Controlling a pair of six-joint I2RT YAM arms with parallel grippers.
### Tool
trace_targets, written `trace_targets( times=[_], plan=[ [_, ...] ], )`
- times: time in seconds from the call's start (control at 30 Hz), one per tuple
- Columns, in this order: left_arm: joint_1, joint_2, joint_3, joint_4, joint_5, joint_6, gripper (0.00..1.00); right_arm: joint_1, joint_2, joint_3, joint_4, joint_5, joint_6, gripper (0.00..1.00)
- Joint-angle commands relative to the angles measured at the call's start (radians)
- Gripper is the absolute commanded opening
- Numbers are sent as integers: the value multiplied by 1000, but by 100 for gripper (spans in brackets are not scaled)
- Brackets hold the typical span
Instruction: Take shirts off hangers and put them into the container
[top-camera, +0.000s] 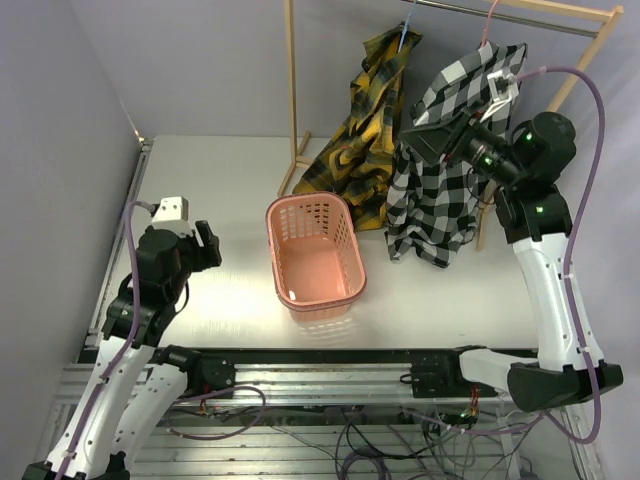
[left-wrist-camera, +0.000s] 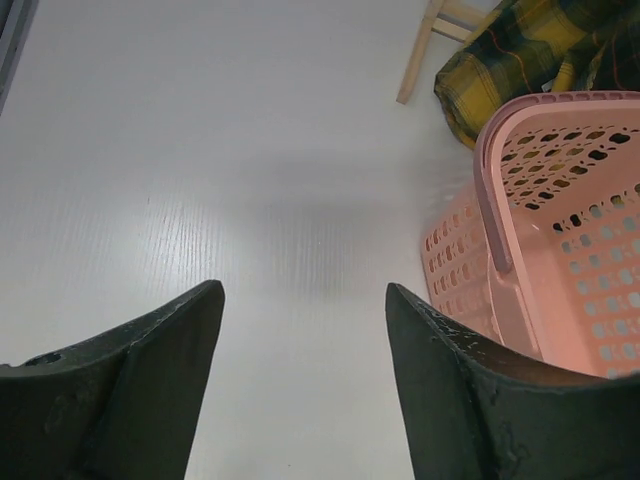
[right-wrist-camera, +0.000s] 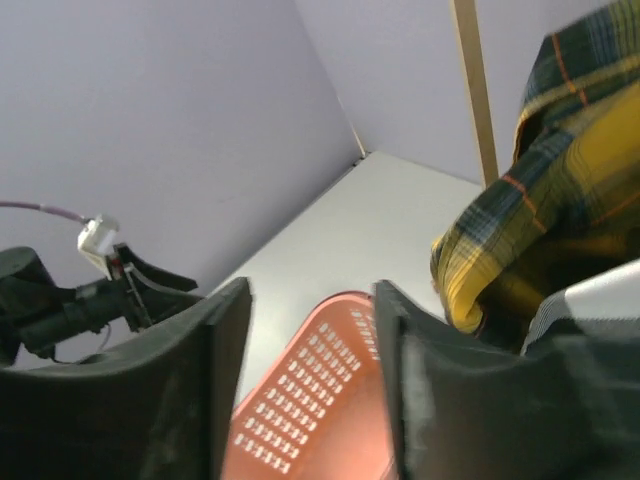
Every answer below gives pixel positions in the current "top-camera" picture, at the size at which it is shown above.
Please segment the black white checkered shirt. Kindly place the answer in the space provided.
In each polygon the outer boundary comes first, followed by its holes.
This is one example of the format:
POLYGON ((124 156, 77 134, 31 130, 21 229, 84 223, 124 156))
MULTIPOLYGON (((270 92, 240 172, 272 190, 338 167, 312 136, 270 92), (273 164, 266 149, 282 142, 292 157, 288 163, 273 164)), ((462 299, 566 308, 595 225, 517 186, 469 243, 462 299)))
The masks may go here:
MULTIPOLYGON (((491 100, 487 75, 505 67, 517 74, 527 58, 525 43, 488 42, 441 70, 410 109, 411 124, 449 120, 465 108, 484 109, 491 100)), ((446 268, 461 246, 474 239, 480 200, 488 180, 458 163, 434 165, 419 159, 402 140, 386 200, 389 258, 413 249, 418 257, 446 268)))

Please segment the yellow plaid shirt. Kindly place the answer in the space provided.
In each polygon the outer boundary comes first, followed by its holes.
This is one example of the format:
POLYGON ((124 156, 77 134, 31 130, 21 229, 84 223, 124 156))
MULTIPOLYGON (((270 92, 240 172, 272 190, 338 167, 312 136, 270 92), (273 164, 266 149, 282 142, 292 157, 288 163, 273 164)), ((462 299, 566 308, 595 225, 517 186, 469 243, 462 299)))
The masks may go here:
POLYGON ((382 228, 404 102, 404 73, 422 35, 405 24, 366 41, 350 83, 350 111, 294 186, 295 194, 332 192, 348 205, 358 231, 382 228))

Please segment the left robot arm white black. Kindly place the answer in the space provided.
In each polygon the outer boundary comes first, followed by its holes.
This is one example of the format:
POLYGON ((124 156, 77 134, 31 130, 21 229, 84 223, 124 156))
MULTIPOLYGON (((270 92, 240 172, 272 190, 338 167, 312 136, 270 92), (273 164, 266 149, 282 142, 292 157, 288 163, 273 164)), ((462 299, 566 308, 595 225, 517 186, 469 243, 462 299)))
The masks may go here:
POLYGON ((26 479, 128 479, 142 444, 186 392, 202 392, 202 356, 156 349, 187 299, 194 273, 222 263, 220 242, 205 220, 154 220, 127 245, 135 265, 121 281, 103 325, 93 371, 80 402, 46 459, 26 479))

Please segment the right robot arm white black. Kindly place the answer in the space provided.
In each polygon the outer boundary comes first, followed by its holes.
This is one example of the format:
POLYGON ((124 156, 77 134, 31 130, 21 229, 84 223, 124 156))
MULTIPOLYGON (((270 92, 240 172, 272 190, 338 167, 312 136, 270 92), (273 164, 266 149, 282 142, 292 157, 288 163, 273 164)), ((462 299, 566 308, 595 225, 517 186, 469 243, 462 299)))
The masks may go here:
POLYGON ((534 358, 489 348, 460 354, 464 379, 507 392, 524 412, 583 403, 622 385, 617 364, 605 361, 592 335, 567 259, 577 219, 556 186, 576 155, 575 128, 561 114, 542 112, 521 123, 508 142, 462 111, 450 120, 401 132, 401 141, 429 164, 464 162, 494 181, 496 213, 517 257, 538 339, 534 358))

